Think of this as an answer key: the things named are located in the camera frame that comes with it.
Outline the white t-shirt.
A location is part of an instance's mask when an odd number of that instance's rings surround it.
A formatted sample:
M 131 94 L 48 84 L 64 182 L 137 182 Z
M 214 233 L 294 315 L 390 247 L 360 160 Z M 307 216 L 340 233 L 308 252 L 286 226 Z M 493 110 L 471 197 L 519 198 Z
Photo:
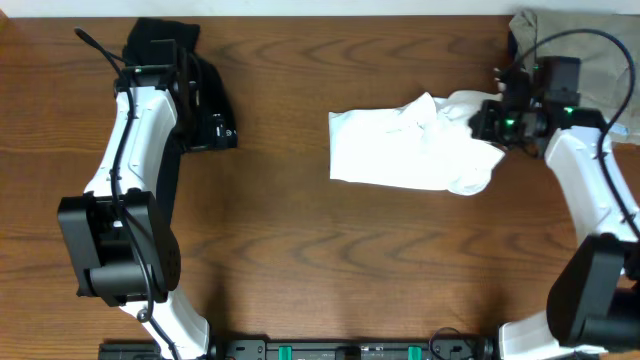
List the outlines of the white t-shirt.
M 424 93 L 398 108 L 328 114 L 332 180 L 473 196 L 505 152 L 472 137 L 469 121 L 500 94 Z

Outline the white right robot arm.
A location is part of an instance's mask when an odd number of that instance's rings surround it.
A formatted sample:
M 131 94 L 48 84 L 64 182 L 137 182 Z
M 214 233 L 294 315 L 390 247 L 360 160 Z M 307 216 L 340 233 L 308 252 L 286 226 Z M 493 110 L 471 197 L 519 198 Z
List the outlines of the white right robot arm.
M 486 100 L 470 120 L 476 139 L 501 145 L 543 143 L 544 161 L 560 184 L 578 248 L 546 300 L 546 308 L 502 325 L 502 359 L 561 359 L 639 347 L 639 207 L 610 151 L 602 114 L 546 104 L 508 107 Z

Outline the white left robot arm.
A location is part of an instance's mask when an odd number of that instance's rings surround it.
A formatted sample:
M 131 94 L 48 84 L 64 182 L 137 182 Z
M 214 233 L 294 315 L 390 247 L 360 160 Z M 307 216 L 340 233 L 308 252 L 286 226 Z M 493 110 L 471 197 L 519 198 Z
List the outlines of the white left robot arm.
M 98 170 L 82 195 L 58 207 L 77 294 L 141 321 L 165 359 L 213 358 L 210 325 L 179 285 L 181 254 L 170 224 L 182 154 L 236 147 L 234 121 L 207 113 L 193 138 L 182 140 L 169 91 L 138 87 L 118 93 L 116 104 Z

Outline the light blue folded cloth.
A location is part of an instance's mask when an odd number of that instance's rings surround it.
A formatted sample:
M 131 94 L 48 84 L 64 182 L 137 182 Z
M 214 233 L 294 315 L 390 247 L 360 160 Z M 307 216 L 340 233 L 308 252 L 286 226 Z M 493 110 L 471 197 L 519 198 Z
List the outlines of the light blue folded cloth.
M 628 127 L 621 124 L 614 124 L 609 130 L 608 136 L 611 138 L 611 141 L 618 144 L 632 144 L 633 141 L 630 139 L 631 131 Z

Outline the black garment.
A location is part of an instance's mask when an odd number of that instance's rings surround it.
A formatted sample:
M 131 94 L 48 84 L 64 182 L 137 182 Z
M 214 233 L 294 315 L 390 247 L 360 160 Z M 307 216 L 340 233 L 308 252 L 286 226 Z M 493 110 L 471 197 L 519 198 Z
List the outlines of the black garment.
M 232 107 L 217 69 L 213 64 L 195 52 L 195 46 L 200 33 L 199 26 L 175 21 L 140 18 L 131 30 L 121 55 L 111 53 L 82 29 L 76 29 L 75 33 L 89 46 L 98 50 L 114 68 L 116 72 L 116 79 L 114 81 L 115 100 L 118 93 L 122 91 L 130 92 L 132 89 L 138 88 L 130 83 L 123 72 L 127 65 L 134 64 L 135 58 L 129 59 L 131 54 L 129 48 L 141 46 L 151 40 L 175 40 L 179 46 L 184 47 L 191 55 L 192 64 L 195 66 L 198 76 L 197 84 L 199 85 L 196 98 L 197 103 L 193 108 L 193 116 L 191 118 L 180 117 L 181 124 L 178 128 L 179 138 L 182 140 L 192 138 L 199 119 L 210 112 L 219 112 L 223 116 L 233 119 L 235 122 Z

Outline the khaki grey garment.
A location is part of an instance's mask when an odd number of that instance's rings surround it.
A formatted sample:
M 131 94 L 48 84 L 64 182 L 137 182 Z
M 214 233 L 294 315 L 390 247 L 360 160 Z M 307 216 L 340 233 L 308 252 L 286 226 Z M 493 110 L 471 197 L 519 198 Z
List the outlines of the khaki grey garment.
M 637 16 L 524 9 L 512 18 L 509 27 L 521 51 L 562 31 L 601 30 L 621 41 L 629 50 L 634 64 L 639 64 Z M 580 105 L 600 110 L 607 120 L 613 117 L 629 86 L 629 65 L 618 47 L 598 35 L 574 34 L 539 47 L 524 61 L 525 69 L 530 71 L 534 60 L 544 56 L 579 58 Z

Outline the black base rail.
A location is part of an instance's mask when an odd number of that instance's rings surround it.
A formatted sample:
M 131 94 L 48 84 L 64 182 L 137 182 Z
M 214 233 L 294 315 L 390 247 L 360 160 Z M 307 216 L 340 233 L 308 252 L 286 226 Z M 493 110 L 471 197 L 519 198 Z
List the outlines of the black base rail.
M 445 334 L 424 342 L 229 340 L 194 357 L 209 360 L 496 360 L 500 355 L 492 338 Z

